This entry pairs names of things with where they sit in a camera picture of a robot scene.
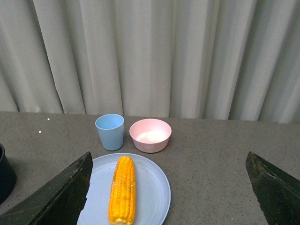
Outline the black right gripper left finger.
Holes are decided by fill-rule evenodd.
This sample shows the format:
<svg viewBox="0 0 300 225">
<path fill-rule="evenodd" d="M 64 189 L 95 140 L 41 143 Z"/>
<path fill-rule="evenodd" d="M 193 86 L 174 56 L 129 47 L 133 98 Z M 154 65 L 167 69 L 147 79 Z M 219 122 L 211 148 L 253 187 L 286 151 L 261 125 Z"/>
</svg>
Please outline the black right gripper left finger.
<svg viewBox="0 0 300 225">
<path fill-rule="evenodd" d="M 86 203 L 92 156 L 86 152 L 28 198 L 2 214 L 2 225 L 75 225 Z"/>
</svg>

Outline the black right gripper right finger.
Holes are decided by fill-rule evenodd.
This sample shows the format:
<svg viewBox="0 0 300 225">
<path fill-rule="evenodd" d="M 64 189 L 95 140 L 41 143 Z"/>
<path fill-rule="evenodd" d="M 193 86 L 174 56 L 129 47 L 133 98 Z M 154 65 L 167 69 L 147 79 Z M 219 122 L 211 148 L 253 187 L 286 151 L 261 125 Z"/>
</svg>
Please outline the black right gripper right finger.
<svg viewBox="0 0 300 225">
<path fill-rule="evenodd" d="M 269 225 L 300 223 L 300 181 L 259 155 L 249 152 L 246 169 Z"/>
</svg>

